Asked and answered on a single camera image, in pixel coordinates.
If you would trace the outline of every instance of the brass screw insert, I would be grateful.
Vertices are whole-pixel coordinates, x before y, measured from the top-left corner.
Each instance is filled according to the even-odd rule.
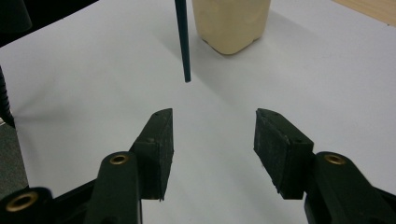
[[[129,157],[126,155],[115,155],[113,158],[110,159],[110,163],[114,165],[121,165],[124,164],[129,160]]]
[[[23,193],[14,198],[6,206],[8,212],[19,212],[37,201],[38,194],[34,191]]]
[[[326,161],[332,163],[332,164],[336,164],[336,165],[344,165],[346,162],[346,160],[344,160],[343,158],[333,155],[333,154],[328,154],[324,156],[324,159],[326,159]]]

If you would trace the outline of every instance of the jar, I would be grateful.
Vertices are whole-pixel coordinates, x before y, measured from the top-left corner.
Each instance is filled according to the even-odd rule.
[[[192,0],[198,35],[222,54],[234,54],[260,38],[271,0]]]

